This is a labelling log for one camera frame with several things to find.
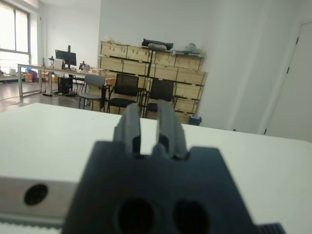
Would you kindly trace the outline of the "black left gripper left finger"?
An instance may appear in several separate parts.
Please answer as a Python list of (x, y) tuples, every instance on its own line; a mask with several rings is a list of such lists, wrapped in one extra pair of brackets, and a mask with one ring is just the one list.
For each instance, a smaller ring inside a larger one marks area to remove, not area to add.
[(141, 130), (139, 106), (128, 105), (114, 128), (113, 142), (123, 142), (127, 154), (139, 155), (141, 147)]

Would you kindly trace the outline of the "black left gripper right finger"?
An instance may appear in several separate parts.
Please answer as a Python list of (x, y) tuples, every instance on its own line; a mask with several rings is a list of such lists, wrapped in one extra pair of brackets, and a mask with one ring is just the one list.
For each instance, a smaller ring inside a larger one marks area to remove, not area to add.
[(156, 138), (158, 143), (164, 146), (170, 158), (187, 158), (188, 150), (184, 130), (172, 105), (164, 100), (158, 104)]

